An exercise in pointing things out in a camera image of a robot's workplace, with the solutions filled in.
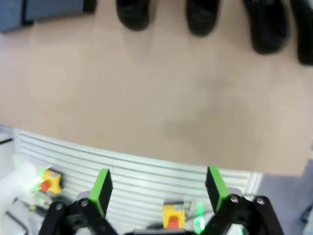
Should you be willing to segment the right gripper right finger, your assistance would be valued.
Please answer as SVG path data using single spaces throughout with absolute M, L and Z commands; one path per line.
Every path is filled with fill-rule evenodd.
M 252 201 L 231 194 L 219 170 L 208 167 L 205 187 L 214 215 L 202 235 L 225 235 L 233 224 L 241 225 L 250 235 L 282 235 L 283 229 L 266 196 L 257 195 Z

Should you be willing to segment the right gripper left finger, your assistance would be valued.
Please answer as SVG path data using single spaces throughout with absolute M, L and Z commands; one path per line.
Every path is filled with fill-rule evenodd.
M 116 235 L 106 219 L 113 186 L 108 169 L 100 170 L 89 197 L 72 204 L 55 201 L 50 204 L 41 226 L 43 235 L 75 235 L 86 228 L 93 235 Z

